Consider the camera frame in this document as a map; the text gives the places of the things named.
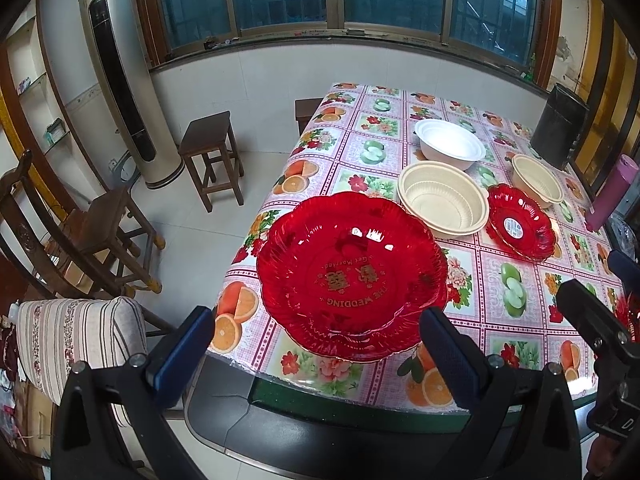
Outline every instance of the red plastic plate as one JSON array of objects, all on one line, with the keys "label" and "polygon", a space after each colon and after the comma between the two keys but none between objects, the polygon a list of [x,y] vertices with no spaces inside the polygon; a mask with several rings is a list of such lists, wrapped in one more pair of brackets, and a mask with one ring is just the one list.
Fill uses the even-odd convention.
[{"label": "red plastic plate", "polygon": [[556,234],[551,220],[540,206],[523,191],[498,184],[489,192],[487,232],[497,237],[516,254],[541,262],[552,256]]},{"label": "red plastic plate", "polygon": [[257,259],[262,301],[314,354],[373,362],[420,342],[447,303],[447,261],[429,229],[385,198],[316,196],[275,221]]}]

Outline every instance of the wooden window frame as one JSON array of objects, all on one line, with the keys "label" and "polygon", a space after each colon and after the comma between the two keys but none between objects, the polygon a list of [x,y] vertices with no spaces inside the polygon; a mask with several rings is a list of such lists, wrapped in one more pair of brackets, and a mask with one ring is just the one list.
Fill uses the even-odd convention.
[{"label": "wooden window frame", "polygon": [[534,54],[536,63],[533,69],[533,82],[546,90],[551,78],[551,69],[556,59],[556,48],[560,35],[560,16],[562,0],[538,0],[536,17],[536,35]]},{"label": "wooden window frame", "polygon": [[[399,30],[398,27],[388,27],[373,23],[345,24],[344,0],[326,0],[326,22],[272,25],[239,31],[234,19],[233,1],[226,0],[226,4],[230,16],[232,34],[225,35],[224,38],[218,38],[220,41],[229,39],[227,36],[234,36],[232,41],[238,39],[236,36],[240,36],[243,43],[258,43],[273,40],[274,38],[348,37],[354,34],[367,38],[380,38],[382,35],[384,36],[384,41],[414,44],[415,46],[426,47],[429,50],[462,56],[471,61],[483,64],[489,63],[498,66],[511,76],[519,76],[527,69],[525,64],[520,65],[489,50],[450,38],[452,0],[444,0],[443,26],[440,34],[413,29]],[[160,0],[136,0],[136,6],[140,15],[143,38],[152,68],[174,57],[206,50],[204,40],[182,45],[175,49],[169,47]],[[551,68],[556,57],[561,11],[562,0],[536,0],[536,17],[530,53],[536,55],[533,82],[543,90],[546,90],[548,85]]]},{"label": "wooden window frame", "polygon": [[171,59],[160,0],[136,0],[142,36],[151,67],[158,66]]}]

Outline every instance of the bottle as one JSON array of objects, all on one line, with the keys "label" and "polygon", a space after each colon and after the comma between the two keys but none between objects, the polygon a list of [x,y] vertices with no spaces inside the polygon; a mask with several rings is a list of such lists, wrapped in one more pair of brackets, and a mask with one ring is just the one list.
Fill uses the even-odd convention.
[{"label": "bottle", "polygon": [[585,220],[589,231],[596,232],[603,226],[631,186],[636,173],[638,166],[633,159],[620,155],[593,205],[587,211]]}]

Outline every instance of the floral tablecloth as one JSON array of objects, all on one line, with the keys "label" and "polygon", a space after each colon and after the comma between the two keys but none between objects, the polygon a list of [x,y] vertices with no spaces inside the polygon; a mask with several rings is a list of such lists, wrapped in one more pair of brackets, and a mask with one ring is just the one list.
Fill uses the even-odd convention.
[{"label": "floral tablecloth", "polygon": [[[220,348],[211,346],[209,351],[223,353],[232,364],[261,377],[286,381],[310,393],[395,410],[457,409],[443,391],[446,387],[429,373],[433,362],[424,348],[363,365],[321,358],[297,346],[265,311],[255,267],[256,254],[274,220],[306,198],[354,190],[396,200],[401,169],[424,160],[414,126],[425,118],[460,124],[482,141],[486,157],[467,171],[480,186],[510,184],[515,153],[539,158],[529,145],[531,130],[492,112],[420,92],[334,84],[226,274],[218,308],[224,319],[216,322],[216,332],[225,335],[220,336]],[[593,353],[556,308],[558,286],[577,278],[612,309],[622,286],[606,264],[610,245],[604,230],[586,229],[589,203],[578,179],[570,168],[551,169],[565,194],[564,202],[547,210],[558,236],[554,256],[540,265],[512,259],[485,231],[438,240],[449,263],[445,313],[486,354],[501,354],[511,366],[542,369],[546,362],[561,362],[565,370],[572,370],[566,376],[576,398],[596,387]],[[508,312],[509,277],[526,292],[526,309],[520,317],[511,315],[513,309]],[[422,370],[414,369],[417,364],[423,365]]]}]

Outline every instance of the window sill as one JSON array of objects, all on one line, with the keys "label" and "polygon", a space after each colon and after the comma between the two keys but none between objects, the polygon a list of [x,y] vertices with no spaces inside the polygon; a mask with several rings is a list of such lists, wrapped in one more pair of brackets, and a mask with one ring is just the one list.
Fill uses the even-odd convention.
[{"label": "window sill", "polygon": [[540,97],[547,98],[549,92],[540,88],[534,82],[520,78],[520,72],[512,66],[500,64],[491,59],[490,52],[483,54],[483,51],[473,45],[459,47],[457,45],[443,45],[437,41],[424,40],[422,38],[408,38],[406,36],[396,36],[384,32],[366,32],[363,34],[349,34],[345,30],[308,30],[300,33],[283,34],[274,32],[263,34],[259,37],[246,38],[243,40],[232,40],[229,43],[222,43],[210,50],[199,49],[182,56],[175,57],[165,63],[155,66],[149,70],[151,74],[162,72],[163,70],[179,66],[196,59],[213,56],[215,54],[226,54],[239,50],[260,48],[262,46],[274,46],[278,44],[288,44],[292,42],[305,41],[306,43],[350,43],[350,44],[384,44],[388,48],[399,50],[409,50],[420,54],[430,54],[441,59],[464,64],[470,68],[495,75],[505,81],[521,86]]}]

